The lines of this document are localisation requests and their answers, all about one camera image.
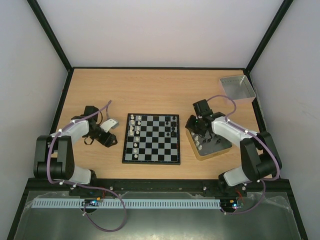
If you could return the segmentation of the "metal tin tray with pieces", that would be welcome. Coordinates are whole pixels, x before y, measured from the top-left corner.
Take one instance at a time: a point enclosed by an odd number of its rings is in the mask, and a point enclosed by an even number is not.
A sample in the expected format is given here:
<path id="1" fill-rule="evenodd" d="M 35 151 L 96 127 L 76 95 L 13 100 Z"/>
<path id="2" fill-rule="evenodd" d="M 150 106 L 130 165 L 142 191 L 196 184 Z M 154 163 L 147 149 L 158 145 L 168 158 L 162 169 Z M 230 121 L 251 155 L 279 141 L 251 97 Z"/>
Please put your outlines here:
<path id="1" fill-rule="evenodd" d="M 203 161 L 227 153 L 233 144 L 224 137 L 216 134 L 206 133 L 205 138 L 200 137 L 198 134 L 185 130 L 186 136 L 193 150 L 197 160 Z M 198 140 L 194 140 L 195 135 L 198 135 Z"/>

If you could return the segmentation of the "black white chess board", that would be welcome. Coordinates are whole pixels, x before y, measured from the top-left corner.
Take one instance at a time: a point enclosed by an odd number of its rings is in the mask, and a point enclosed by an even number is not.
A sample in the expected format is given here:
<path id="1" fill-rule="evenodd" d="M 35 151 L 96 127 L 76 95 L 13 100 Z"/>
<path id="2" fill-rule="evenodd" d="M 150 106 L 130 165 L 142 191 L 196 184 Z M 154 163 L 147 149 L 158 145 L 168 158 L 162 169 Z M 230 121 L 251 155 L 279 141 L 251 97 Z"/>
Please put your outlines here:
<path id="1" fill-rule="evenodd" d="M 178 114 L 127 114 L 123 164 L 180 165 L 180 150 Z"/>

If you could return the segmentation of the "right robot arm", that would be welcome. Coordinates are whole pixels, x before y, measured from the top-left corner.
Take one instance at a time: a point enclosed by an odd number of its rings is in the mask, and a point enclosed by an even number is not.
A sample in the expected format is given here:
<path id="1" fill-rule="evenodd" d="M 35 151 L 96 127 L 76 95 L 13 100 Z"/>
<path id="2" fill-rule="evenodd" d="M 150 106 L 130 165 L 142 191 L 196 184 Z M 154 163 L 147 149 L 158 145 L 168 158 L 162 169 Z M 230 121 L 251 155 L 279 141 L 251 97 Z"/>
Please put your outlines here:
<path id="1" fill-rule="evenodd" d="M 270 133 L 249 130 L 228 115 L 213 112 L 206 99 L 193 104 L 195 111 L 185 125 L 190 145 L 199 160 L 240 150 L 240 166 L 218 176 L 218 191 L 229 196 L 250 182 L 274 181 L 280 177 L 282 162 Z"/>

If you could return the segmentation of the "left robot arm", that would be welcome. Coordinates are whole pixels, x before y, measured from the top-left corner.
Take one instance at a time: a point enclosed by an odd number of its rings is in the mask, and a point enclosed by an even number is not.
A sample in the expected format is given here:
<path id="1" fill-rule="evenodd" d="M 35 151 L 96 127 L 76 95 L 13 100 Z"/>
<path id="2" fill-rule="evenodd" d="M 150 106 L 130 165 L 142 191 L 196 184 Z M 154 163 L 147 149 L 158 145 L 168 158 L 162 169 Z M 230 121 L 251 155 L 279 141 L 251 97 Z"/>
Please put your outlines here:
<path id="1" fill-rule="evenodd" d="M 95 181 L 97 175 L 94 170 L 75 164 L 73 145 L 80 139 L 90 139 L 90 145 L 97 141 L 107 148 L 118 143 L 117 137 L 110 133 L 118 126 L 118 121 L 108 117 L 98 123 L 102 111 L 107 111 L 108 107 L 98 109 L 87 105 L 84 113 L 74 116 L 65 127 L 50 135 L 39 136 L 35 146 L 34 177 L 46 179 L 51 184 L 70 183 L 74 187 Z"/>

